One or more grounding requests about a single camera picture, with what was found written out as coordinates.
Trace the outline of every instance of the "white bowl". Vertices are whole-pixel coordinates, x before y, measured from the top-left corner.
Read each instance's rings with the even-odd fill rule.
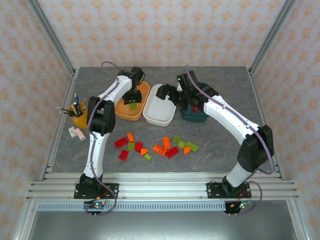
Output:
[[[162,85],[157,84],[151,88],[142,114],[148,123],[165,127],[171,123],[175,115],[176,106],[172,101],[168,100],[168,95],[165,97],[165,100],[156,96],[158,88]]]

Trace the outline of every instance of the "mounting plate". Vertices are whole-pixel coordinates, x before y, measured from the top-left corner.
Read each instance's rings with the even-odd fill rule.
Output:
[[[108,188],[110,188],[113,192],[116,198],[118,198],[118,193],[119,193],[119,184],[118,183],[103,183],[105,184]],[[110,193],[106,193],[106,189],[102,189],[102,193],[97,195],[96,191],[93,191],[90,188],[87,188],[80,183],[77,183],[75,185],[75,190],[74,190],[74,199],[95,199],[99,195],[105,195],[108,199],[114,199],[114,196]]]
[[[233,188],[233,191],[229,192],[229,194],[223,190],[221,182],[209,182],[206,184],[208,199],[238,199],[240,192],[248,192],[249,195],[243,198],[251,198],[249,183],[242,183],[240,186]]]

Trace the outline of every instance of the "orange triangle block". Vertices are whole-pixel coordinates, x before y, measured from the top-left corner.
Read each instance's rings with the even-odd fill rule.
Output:
[[[191,150],[191,147],[185,146],[184,149],[183,149],[183,154],[187,155],[190,152],[190,150]]]
[[[141,148],[141,151],[140,151],[140,155],[141,156],[144,156],[145,154],[147,154],[148,153],[148,149],[146,149],[146,148]]]

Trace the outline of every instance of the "dark teal bowl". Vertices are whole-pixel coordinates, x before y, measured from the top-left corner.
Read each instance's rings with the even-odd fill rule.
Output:
[[[201,82],[200,84],[201,84],[202,88],[208,86],[208,84],[203,83],[203,82]],[[205,114],[200,109],[198,109],[197,111],[193,111],[191,105],[188,105],[187,110],[180,109],[180,112],[181,112],[181,116],[184,120],[191,121],[191,122],[202,123],[205,120],[207,120],[207,118],[208,118],[208,115]]]

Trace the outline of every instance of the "eraser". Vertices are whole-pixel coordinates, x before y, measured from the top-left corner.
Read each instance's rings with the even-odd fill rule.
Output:
[[[83,133],[79,128],[77,128],[77,129],[75,130],[75,132],[76,132],[76,134],[78,135],[78,137],[79,137],[79,139],[80,139],[81,141],[83,141],[83,140],[86,139],[86,136],[84,135],[84,133]]]
[[[77,133],[76,133],[76,130],[75,130],[75,127],[74,127],[74,126],[68,128],[68,130],[69,130],[70,136],[71,136],[72,138],[74,138],[74,137],[77,136]]]

